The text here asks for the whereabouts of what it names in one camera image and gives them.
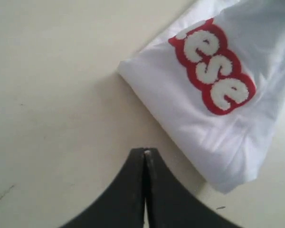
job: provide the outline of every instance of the folded white shirt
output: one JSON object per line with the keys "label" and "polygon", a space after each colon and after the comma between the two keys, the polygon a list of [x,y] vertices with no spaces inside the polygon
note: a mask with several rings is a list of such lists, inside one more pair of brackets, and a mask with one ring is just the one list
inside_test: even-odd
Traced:
{"label": "folded white shirt", "polygon": [[285,100],[285,0],[199,0],[118,71],[227,193],[257,177]]}

